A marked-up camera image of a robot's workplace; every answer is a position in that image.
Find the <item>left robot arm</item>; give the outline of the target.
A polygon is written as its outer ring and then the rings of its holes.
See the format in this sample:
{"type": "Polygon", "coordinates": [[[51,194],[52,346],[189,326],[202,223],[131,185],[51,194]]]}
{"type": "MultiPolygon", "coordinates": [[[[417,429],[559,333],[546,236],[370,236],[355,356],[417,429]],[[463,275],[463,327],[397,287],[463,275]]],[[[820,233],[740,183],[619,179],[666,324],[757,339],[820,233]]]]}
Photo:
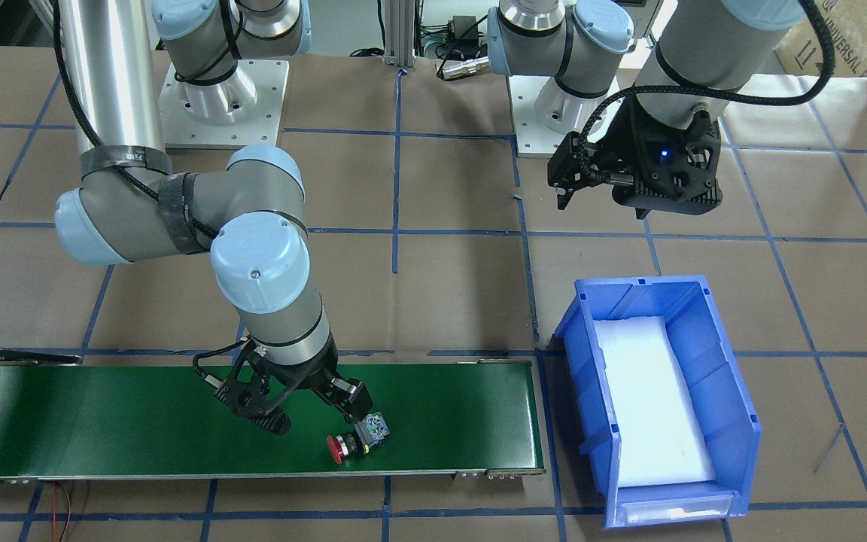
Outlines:
{"type": "Polygon", "coordinates": [[[723,200],[719,116],[727,104],[810,102],[838,61],[832,32],[814,1],[680,1],[635,83],[611,92],[635,37],[632,17],[613,1],[501,1],[486,14],[488,57],[499,75],[544,76],[563,95],[595,102],[569,123],[548,161],[547,183],[566,209],[575,193],[603,184],[648,213],[701,215],[723,200]],[[808,22],[821,72],[797,96],[742,89],[781,38],[808,22]]]}

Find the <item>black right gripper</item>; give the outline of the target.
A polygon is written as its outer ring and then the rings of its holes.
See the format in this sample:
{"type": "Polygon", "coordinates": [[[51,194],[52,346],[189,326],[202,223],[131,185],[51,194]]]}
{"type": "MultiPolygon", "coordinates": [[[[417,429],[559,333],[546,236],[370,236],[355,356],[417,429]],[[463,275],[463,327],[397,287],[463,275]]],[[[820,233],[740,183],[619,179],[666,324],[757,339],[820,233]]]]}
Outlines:
{"type": "Polygon", "coordinates": [[[337,409],[347,423],[364,421],[374,408],[367,385],[356,378],[334,375],[328,381],[313,385],[312,390],[324,403],[337,409]]]}

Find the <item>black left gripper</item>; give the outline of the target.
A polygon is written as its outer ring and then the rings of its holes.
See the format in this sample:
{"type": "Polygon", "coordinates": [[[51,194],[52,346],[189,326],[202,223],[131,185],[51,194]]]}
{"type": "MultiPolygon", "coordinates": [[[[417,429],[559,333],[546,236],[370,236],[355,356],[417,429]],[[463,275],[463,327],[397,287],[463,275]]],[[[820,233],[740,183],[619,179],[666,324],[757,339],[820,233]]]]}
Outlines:
{"type": "Polygon", "coordinates": [[[629,187],[630,167],[615,151],[569,131],[547,162],[547,184],[555,189],[557,209],[563,212],[578,190],[602,184],[629,187]]]}

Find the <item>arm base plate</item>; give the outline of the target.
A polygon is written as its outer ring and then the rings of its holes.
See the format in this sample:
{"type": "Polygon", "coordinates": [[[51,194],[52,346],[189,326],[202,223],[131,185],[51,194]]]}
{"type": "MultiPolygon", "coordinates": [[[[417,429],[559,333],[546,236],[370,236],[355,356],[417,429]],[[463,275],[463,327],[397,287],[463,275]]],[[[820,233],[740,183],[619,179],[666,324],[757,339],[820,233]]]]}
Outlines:
{"type": "Polygon", "coordinates": [[[508,78],[510,110],[520,157],[550,158],[565,134],[581,131],[605,96],[581,99],[568,95],[552,77],[508,78]]]}
{"type": "Polygon", "coordinates": [[[159,96],[165,146],[234,150],[278,144],[289,71],[286,59],[241,59],[230,79],[206,87],[179,82],[169,66],[159,96]]]}

